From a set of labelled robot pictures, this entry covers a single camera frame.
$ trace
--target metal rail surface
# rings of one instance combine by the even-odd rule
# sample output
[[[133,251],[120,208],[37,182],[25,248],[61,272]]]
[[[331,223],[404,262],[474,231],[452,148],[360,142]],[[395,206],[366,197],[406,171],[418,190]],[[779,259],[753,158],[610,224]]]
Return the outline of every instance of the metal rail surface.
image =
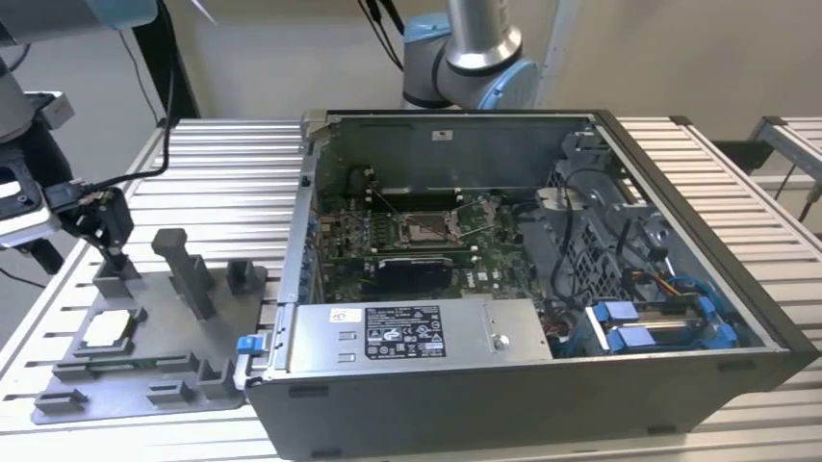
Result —
[[[668,118],[622,118],[794,322],[822,347],[822,252],[793,218],[702,134]],[[135,169],[157,165],[157,136]],[[269,269],[273,301],[299,172],[296,122],[191,120],[172,137],[165,175],[127,189],[136,228],[125,251],[139,270],[163,270],[149,242],[160,226],[188,230],[188,249],[211,264],[253,258]],[[276,451],[255,411],[205,412],[36,426],[32,401],[96,296],[96,252],[79,244],[0,355],[0,448],[29,460],[269,460]],[[263,310],[273,320],[273,305]],[[543,403],[546,413],[550,402]],[[822,362],[774,392],[734,399],[687,435],[391,457],[412,461],[819,460]]]
[[[750,139],[770,144],[822,183],[822,117],[763,117]]]

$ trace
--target blue latch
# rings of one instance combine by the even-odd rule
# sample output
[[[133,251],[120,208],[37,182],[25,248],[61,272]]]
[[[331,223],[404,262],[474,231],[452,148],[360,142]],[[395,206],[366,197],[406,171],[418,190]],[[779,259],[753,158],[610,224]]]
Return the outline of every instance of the blue latch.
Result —
[[[736,343],[738,336],[734,332],[734,328],[723,322],[720,322],[719,325],[715,326],[712,335],[702,339],[702,344],[707,349],[728,349],[735,347]]]
[[[635,322],[639,313],[630,301],[600,301],[594,307],[596,321]]]
[[[245,335],[236,339],[237,354],[260,354],[264,352],[264,336]]]
[[[656,346],[654,337],[643,326],[619,327],[607,333],[606,338],[615,354]]]
[[[716,307],[714,306],[712,301],[710,301],[710,298],[706,296],[699,297],[699,308],[707,320],[716,315]]]

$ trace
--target open computer tower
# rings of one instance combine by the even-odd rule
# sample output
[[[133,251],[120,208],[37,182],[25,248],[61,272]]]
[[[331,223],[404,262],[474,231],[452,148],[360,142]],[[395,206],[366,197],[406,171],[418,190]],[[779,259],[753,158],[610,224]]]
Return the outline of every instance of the open computer tower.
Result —
[[[281,457],[688,431],[818,353],[606,111],[311,112],[264,372]]]

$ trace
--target warning label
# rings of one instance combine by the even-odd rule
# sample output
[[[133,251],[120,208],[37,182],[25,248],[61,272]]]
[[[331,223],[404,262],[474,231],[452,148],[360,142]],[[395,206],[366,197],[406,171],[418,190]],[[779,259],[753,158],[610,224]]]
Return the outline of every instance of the warning label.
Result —
[[[364,332],[364,355],[368,359],[446,356],[439,306],[366,308]]]

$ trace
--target robotic arm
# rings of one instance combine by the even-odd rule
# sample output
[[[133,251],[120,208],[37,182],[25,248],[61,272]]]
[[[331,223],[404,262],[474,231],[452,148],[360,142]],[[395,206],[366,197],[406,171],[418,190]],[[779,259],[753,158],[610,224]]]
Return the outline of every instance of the robotic arm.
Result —
[[[403,99],[408,107],[527,109],[538,66],[523,58],[523,35],[507,0],[448,0],[448,13],[408,20]]]
[[[135,27],[156,14],[155,0],[4,0],[0,46]],[[31,254],[55,274],[63,259],[45,238],[64,229],[97,247],[120,273],[131,214],[119,188],[73,178],[49,133],[72,114],[60,93],[23,92],[0,60],[0,249]]]
[[[156,0],[0,0],[0,46],[151,22]],[[411,107],[522,109],[538,70],[522,57],[507,0],[450,0],[448,13],[416,16],[404,31],[403,97]],[[31,254],[51,274],[63,259],[47,237],[64,229],[101,252],[115,274],[133,223],[115,181],[75,180],[49,130],[72,115],[60,94],[24,93],[0,60],[0,250]]]

